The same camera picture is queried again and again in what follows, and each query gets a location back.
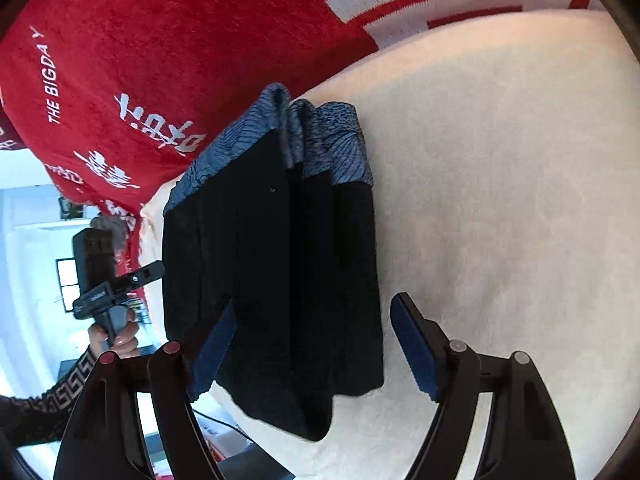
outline blue gripper pad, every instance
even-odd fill
[[[187,394],[191,402],[196,401],[200,394],[211,389],[237,327],[236,311],[230,300],[220,319],[209,332],[199,354],[188,364],[191,382],[187,388]]]
[[[441,392],[436,380],[436,357],[400,294],[396,294],[391,300],[391,325],[418,388],[428,394],[431,400],[439,402]]]

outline patterned sleeve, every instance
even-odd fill
[[[87,349],[48,392],[30,399],[0,396],[0,430],[14,447],[61,440],[76,399],[94,367]]]

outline folded clothing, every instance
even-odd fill
[[[190,363],[191,399],[215,378],[247,415],[320,440],[333,395],[382,386],[370,186],[353,106],[280,85],[194,161],[165,209],[166,334],[229,304],[237,324],[219,370],[219,353]]]

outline human hand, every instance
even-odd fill
[[[135,357],[138,355],[138,324],[135,322],[136,313],[133,310],[127,312],[127,325],[116,337],[114,345],[109,350],[116,352],[121,359]],[[94,358],[97,359],[102,354],[102,343],[107,341],[107,333],[97,323],[89,327],[89,349]]]

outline black handheld device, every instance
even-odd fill
[[[87,228],[73,238],[80,297],[73,302],[76,319],[94,318],[106,330],[104,350],[113,346],[127,324],[127,295],[164,275],[160,260],[129,274],[117,276],[110,231]]]

